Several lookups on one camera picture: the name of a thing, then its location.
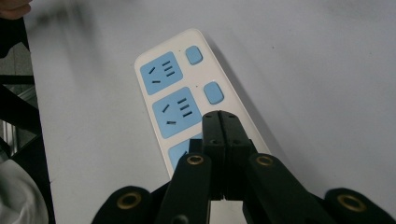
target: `brass insert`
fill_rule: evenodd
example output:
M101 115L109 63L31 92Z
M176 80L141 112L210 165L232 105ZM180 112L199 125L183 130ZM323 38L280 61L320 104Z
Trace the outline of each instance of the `brass insert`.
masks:
M366 205L357 197L350 194L340 194L337 201L345 208L354 212L364 212L367 210Z
M117 206L120 209L127 210L131 208L135 208L142 201L142 196L140 193L133 191L126 193L119 197L117 200Z

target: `electrical outlet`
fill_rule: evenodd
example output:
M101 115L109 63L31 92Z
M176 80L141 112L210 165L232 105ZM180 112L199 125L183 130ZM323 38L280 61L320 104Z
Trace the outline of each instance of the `electrical outlet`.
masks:
M168 138L201 122L202 115L185 87L165 96L152 105L163 138Z
M148 95L152 95L183 78L180 67L173 52L146 63L140 68Z

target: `blue switch button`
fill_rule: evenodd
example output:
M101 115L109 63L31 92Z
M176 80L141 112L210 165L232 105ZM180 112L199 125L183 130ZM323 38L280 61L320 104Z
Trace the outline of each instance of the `blue switch button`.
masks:
M210 104L216 105L224 100L224 95L218 83L213 81L204 86L204 92Z
M186 55L191 65L200 63L203 59L201 51L196 46L191 46L186 49Z

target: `black metal bar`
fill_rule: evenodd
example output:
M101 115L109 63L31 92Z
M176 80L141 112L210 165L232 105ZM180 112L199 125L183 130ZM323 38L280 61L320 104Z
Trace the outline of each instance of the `black metal bar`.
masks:
M33 76L0 75L0 84L35 85L35 78Z
M180 158L157 216L157 224L209 221L211 160L189 153Z
M226 146L219 111L203 115L203 153L212 160L211 199L224 198Z
M273 223L335 223L277 158L252 155L247 178Z
M119 189L102 205L92 224L146 224L150 203L151 195L145 189Z
M248 158L255 152L239 118L231 113L221 111L221 124L226 141L226 200L242 201L247 188L246 166Z
M388 213L375 203L351 189L329 190L324 202L326 210L338 223L396 223Z
M38 110L0 85L0 119L31 133L41 134Z

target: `power strip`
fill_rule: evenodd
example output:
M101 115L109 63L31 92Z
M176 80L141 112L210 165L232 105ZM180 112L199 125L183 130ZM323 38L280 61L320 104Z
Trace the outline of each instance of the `power strip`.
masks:
M140 55L134 69L170 176L189 140L202 138L202 115L235 114L256 148L269 153L256 126L196 29L189 29Z

